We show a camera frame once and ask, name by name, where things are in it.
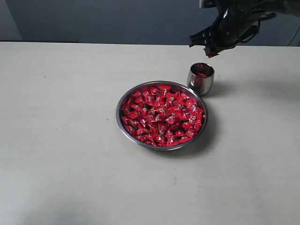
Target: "white table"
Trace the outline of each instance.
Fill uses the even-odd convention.
[[[1,225],[300,223],[300,48],[0,43]],[[186,149],[129,141],[131,87],[208,62],[210,121]]]

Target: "metal cup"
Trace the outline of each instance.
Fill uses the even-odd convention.
[[[187,77],[187,86],[199,95],[207,94],[214,82],[215,70],[206,63],[195,63],[191,66]]]

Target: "metal bowl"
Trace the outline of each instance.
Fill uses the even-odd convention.
[[[179,145],[175,145],[175,146],[171,146],[171,147],[156,147],[156,146],[152,146],[152,145],[148,145],[145,144],[137,139],[135,139],[134,137],[132,137],[127,130],[123,127],[121,118],[120,118],[120,108],[121,105],[124,101],[128,100],[131,96],[131,94],[135,93],[136,91],[142,91],[142,90],[146,90],[148,89],[149,86],[156,86],[156,85],[170,85],[171,86],[171,90],[173,91],[180,91],[182,93],[185,93],[186,95],[188,95],[190,98],[192,98],[194,101],[196,101],[199,105],[200,108],[202,108],[204,110],[204,114],[203,114],[203,118],[204,118],[204,123],[202,125],[202,128],[200,129],[199,133],[197,136],[195,136],[192,140],[183,143],[183,144],[179,144]],[[152,149],[152,150],[158,150],[158,151],[169,151],[169,150],[175,150],[175,149],[180,149],[182,147],[187,146],[188,144],[192,143],[193,141],[195,141],[203,132],[203,130],[206,127],[206,124],[208,122],[208,111],[206,108],[206,105],[204,103],[204,101],[202,100],[202,98],[193,90],[189,89],[188,87],[181,85],[179,83],[175,83],[175,82],[170,82],[170,81],[152,81],[152,82],[146,82],[146,83],[142,83],[140,85],[135,86],[134,88],[130,89],[129,91],[127,91],[123,97],[120,99],[117,109],[116,109],[116,119],[117,119],[117,123],[121,129],[121,131],[123,132],[123,134],[125,134],[125,136],[127,138],[129,138],[131,141],[133,141],[134,143],[141,145],[145,148],[148,149]]]

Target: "gray wall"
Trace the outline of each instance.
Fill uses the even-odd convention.
[[[0,40],[21,40],[5,0],[0,0]]]
[[[199,0],[7,0],[25,40],[187,45],[211,25],[216,9]],[[262,23],[250,45],[287,45],[300,18],[280,15]]]

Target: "bowl rim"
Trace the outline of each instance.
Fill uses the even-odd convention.
[[[192,94],[194,94],[195,96],[197,96],[199,98],[199,100],[201,101],[202,105],[203,105],[203,109],[205,111],[205,121],[204,121],[204,124],[202,126],[202,128],[200,129],[199,133],[197,134],[197,136],[195,136],[194,138],[192,138],[190,141],[186,142],[186,143],[183,143],[183,144],[179,144],[179,145],[175,145],[175,146],[170,146],[170,147],[157,147],[157,146],[152,146],[152,145],[148,145],[148,144],[145,144],[137,139],[135,139],[134,137],[132,137],[130,135],[130,133],[128,133],[128,131],[124,128],[123,124],[122,124],[122,121],[121,121],[121,118],[120,118],[120,108],[121,108],[121,104],[122,102],[124,101],[124,99],[131,93],[133,92],[135,89],[137,88],[140,88],[144,85],[155,85],[155,84],[159,84],[159,83],[164,83],[166,85],[177,85],[177,86],[180,86],[186,90],[188,90],[189,92],[191,92]],[[134,143],[138,144],[138,145],[141,145],[145,148],[149,148],[149,149],[152,149],[152,150],[157,150],[157,151],[169,151],[169,150],[175,150],[175,149],[180,149],[192,142],[194,142],[199,136],[200,134],[203,132],[203,130],[206,128],[206,125],[208,123],[208,118],[209,118],[209,115],[208,115],[208,109],[207,109],[207,106],[205,104],[205,102],[203,101],[202,97],[200,95],[198,95],[195,91],[193,91],[192,89],[188,88],[187,86],[185,85],[182,85],[180,83],[176,83],[176,82],[171,82],[171,81],[149,81],[149,82],[145,82],[145,83],[141,83],[137,86],[134,86],[133,88],[131,88],[130,90],[128,90],[122,97],[121,99],[119,100],[118,102],[118,105],[117,105],[117,108],[116,108],[116,120],[117,120],[117,123],[118,123],[118,126],[119,128],[121,129],[122,133],[128,138],[130,139],[131,141],[133,141]]]

